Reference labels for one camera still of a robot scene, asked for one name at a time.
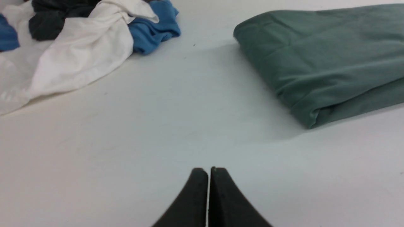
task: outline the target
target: black cloth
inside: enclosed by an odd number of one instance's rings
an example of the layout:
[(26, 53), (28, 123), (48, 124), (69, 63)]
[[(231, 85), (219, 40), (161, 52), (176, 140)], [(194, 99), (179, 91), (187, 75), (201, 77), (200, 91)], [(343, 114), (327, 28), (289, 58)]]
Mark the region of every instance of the black cloth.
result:
[(32, 0), (35, 16), (29, 20), (31, 37), (54, 40), (68, 17), (88, 17), (100, 0)]

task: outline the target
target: folded towel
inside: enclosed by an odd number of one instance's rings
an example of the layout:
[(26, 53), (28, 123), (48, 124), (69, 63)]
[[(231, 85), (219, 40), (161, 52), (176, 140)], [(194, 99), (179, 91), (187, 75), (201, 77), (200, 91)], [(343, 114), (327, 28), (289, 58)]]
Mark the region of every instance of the folded towel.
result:
[(308, 128), (404, 102), (404, 4), (267, 12), (234, 36)]

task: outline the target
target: white surface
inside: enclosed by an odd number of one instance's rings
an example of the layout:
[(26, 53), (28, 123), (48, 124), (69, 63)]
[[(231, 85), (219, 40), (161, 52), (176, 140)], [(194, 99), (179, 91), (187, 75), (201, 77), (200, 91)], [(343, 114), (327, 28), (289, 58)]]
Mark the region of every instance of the white surface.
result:
[(305, 130), (232, 37), (264, 11), (391, 2), (174, 0), (180, 38), (0, 117), (0, 226), (148, 227), (213, 165), (275, 227), (404, 226), (404, 105)]

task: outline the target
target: crumpled clothes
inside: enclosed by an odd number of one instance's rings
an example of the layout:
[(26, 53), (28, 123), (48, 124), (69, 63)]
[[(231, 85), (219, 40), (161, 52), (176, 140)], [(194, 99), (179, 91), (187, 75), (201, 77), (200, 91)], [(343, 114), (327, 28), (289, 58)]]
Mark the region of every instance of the crumpled clothes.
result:
[[(31, 38), (22, 13), (31, 11), (30, 2), (3, 11), (19, 40)], [(88, 18), (67, 18), (55, 41), (0, 53), (0, 115), (42, 95), (80, 89), (118, 68), (133, 52), (128, 24), (135, 17), (159, 22), (142, 0), (102, 0)]]
[[(128, 25), (134, 40), (133, 51), (142, 55), (155, 51), (161, 42), (181, 35), (181, 30), (176, 21), (176, 16), (179, 12), (171, 4), (170, 0), (153, 0), (149, 2), (150, 7), (159, 17), (160, 21), (153, 23), (143, 18), (135, 18)], [(0, 51), (13, 50), (18, 47), (19, 43), (16, 31), (0, 15)]]
[(88, 17), (100, 0), (32, 0), (36, 13), (29, 20), (31, 37), (38, 41), (54, 40), (62, 31), (65, 19)]

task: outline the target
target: blue fabric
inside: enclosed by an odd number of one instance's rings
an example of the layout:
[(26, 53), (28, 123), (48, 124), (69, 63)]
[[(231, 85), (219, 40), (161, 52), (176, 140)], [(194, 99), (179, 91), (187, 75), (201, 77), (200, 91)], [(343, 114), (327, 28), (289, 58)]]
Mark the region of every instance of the blue fabric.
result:
[(175, 20), (178, 11), (169, 0), (151, 1), (150, 6), (159, 17), (159, 23), (135, 18), (128, 25), (133, 37), (133, 50), (142, 55), (156, 50), (161, 42), (181, 35), (181, 30)]
[(17, 32), (0, 14), (0, 51), (14, 50), (18, 47), (20, 44), (18, 43)]

